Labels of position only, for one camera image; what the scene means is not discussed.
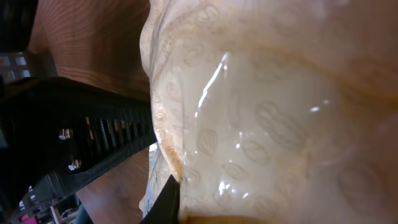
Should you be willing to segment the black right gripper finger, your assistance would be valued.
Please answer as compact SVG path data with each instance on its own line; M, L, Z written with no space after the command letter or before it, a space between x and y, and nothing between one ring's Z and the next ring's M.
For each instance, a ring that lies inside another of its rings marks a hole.
M180 184L171 175L140 224L178 224Z

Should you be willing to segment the beige pouch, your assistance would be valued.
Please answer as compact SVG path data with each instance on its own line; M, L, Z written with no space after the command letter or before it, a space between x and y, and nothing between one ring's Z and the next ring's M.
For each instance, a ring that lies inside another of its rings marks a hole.
M151 1L180 223L397 222L397 1Z

